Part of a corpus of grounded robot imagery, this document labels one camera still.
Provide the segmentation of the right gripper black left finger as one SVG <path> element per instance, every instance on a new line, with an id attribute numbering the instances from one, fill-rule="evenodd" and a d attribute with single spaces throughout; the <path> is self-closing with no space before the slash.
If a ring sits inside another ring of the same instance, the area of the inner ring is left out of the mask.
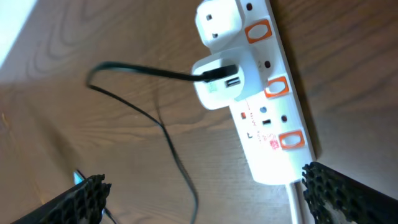
<path id="1" fill-rule="evenodd" d="M 99 224 L 111 184 L 92 175 L 13 224 Z"/>

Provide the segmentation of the teal screen Galaxy smartphone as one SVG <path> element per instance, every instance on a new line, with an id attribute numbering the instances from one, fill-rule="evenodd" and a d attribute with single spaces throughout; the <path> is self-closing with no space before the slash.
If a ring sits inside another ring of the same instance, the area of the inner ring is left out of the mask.
<path id="1" fill-rule="evenodd" d="M 80 170 L 73 171 L 73 181 L 75 185 L 80 184 L 86 179 L 86 177 L 81 173 Z"/>

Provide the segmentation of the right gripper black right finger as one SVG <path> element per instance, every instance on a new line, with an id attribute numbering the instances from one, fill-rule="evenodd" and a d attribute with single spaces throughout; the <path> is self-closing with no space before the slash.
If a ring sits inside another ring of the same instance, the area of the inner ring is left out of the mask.
<path id="1" fill-rule="evenodd" d="M 397 224 L 397 200 L 319 162 L 302 167 L 304 199 L 315 223 Z"/>

